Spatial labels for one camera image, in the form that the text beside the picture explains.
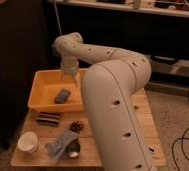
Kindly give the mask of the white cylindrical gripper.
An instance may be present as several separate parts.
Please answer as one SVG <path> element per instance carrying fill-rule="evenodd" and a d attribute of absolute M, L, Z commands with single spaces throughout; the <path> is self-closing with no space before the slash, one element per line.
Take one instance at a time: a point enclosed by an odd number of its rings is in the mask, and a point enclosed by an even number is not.
<path fill-rule="evenodd" d="M 61 70 L 62 70 L 60 76 L 61 83 L 64 83 L 65 74 L 73 75 L 72 80 L 74 82 L 74 85 L 78 87 L 79 86 L 78 74 L 77 74 L 78 67 L 79 67 L 79 63 L 76 57 L 63 55 L 61 58 Z"/>

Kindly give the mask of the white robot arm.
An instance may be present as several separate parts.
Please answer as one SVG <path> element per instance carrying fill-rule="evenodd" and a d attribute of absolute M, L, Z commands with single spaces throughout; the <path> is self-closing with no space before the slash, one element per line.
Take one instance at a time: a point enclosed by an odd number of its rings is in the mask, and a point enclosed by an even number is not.
<path fill-rule="evenodd" d="M 81 79 L 81 96 L 104 171 L 157 171 L 131 101 L 150 79 L 147 58 L 85 44 L 77 32 L 57 37 L 53 47 L 66 75 L 77 74 L 80 60 L 90 64 Z"/>

